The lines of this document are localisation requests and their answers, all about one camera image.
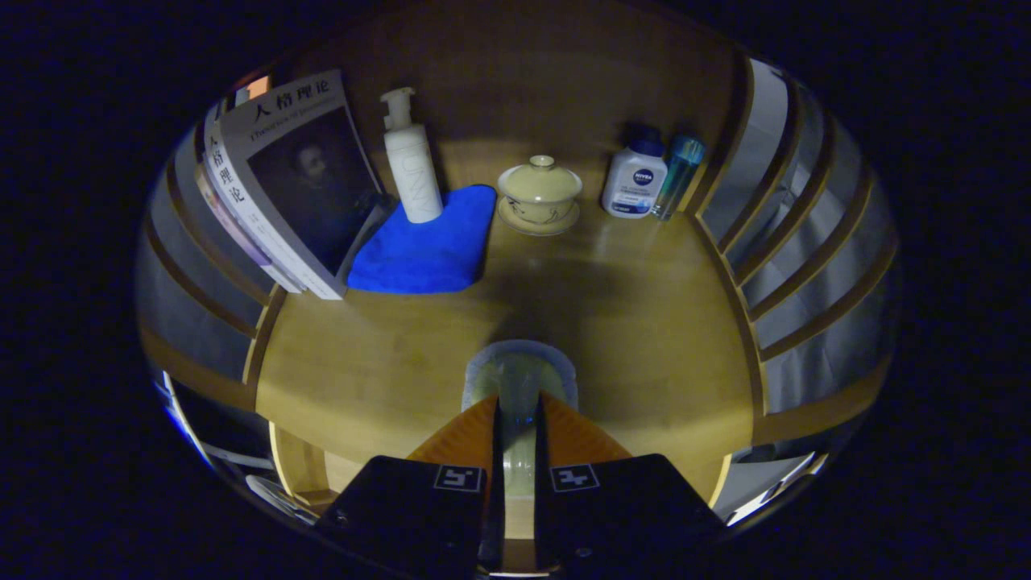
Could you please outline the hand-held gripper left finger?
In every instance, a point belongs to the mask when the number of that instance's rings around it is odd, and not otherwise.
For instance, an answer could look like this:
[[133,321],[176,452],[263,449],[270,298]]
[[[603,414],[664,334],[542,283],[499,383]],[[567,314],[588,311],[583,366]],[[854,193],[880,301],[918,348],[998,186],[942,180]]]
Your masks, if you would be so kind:
[[314,524],[317,539],[388,577],[473,577],[504,513],[497,396],[471,405],[406,458],[365,463]]

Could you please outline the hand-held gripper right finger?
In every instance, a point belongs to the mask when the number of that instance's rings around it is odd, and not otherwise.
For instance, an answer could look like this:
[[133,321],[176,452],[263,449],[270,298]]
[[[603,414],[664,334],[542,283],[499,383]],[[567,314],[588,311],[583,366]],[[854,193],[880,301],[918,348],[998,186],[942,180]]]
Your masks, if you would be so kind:
[[536,557],[563,570],[679,570],[724,521],[659,453],[634,455],[570,404],[536,409]]

